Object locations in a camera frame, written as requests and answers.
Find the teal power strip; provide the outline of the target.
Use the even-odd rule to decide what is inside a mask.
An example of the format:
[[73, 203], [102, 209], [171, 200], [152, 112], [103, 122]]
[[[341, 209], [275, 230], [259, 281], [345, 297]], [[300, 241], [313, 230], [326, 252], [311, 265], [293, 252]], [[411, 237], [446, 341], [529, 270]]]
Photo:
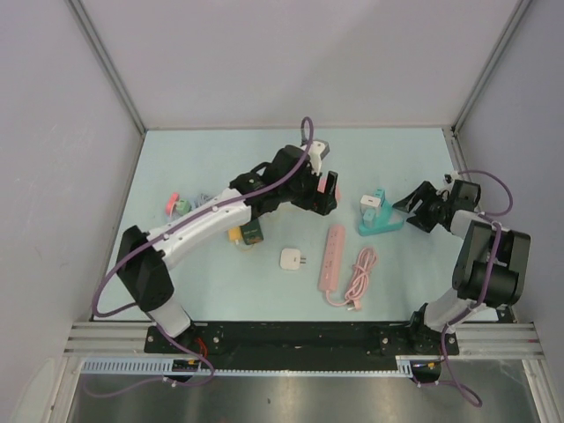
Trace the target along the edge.
[[376, 210], [377, 219], [372, 227], [363, 225], [363, 211], [360, 210], [360, 223], [358, 232], [361, 236], [371, 236], [395, 232], [403, 228], [404, 218], [392, 207], [387, 199], [382, 201], [381, 207]]

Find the white charger plug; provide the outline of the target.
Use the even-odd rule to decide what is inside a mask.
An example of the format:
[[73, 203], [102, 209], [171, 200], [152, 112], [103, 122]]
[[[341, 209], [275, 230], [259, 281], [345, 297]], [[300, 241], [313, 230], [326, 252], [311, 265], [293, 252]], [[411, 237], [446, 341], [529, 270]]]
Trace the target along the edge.
[[285, 271], [298, 271], [307, 262], [299, 249], [284, 248], [280, 252], [279, 267]]

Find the pink power strip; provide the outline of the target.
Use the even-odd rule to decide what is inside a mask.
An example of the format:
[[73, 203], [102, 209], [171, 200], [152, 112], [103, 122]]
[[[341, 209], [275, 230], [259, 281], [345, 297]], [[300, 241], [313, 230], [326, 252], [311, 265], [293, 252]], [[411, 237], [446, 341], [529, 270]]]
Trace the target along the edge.
[[333, 293], [338, 288], [344, 248], [345, 227], [339, 224], [330, 226], [318, 280], [318, 289], [323, 293]]

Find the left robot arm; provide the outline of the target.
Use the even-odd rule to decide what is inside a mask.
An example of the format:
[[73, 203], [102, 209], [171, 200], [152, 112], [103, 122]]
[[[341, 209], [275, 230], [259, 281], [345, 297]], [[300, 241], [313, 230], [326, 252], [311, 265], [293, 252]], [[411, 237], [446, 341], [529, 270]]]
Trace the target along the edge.
[[336, 209], [338, 175], [322, 174], [328, 143], [287, 145], [270, 162], [238, 175], [227, 189], [177, 220], [148, 232], [138, 226], [122, 235], [118, 278], [146, 315], [164, 332], [164, 341], [182, 353], [195, 341], [188, 312], [174, 297], [170, 271], [199, 244], [243, 226], [283, 203], [326, 216]]

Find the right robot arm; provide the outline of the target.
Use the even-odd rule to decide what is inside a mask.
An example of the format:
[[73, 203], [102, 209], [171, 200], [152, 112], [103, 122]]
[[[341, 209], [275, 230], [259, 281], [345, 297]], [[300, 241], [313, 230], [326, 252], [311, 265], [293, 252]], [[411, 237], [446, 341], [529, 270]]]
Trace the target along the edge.
[[414, 353], [444, 351], [459, 323], [485, 308], [512, 306], [523, 294], [531, 236], [478, 211], [480, 199], [479, 184], [447, 174], [442, 189], [424, 181], [393, 204], [419, 230], [429, 234], [442, 226], [463, 240], [451, 288], [413, 312], [404, 327]]

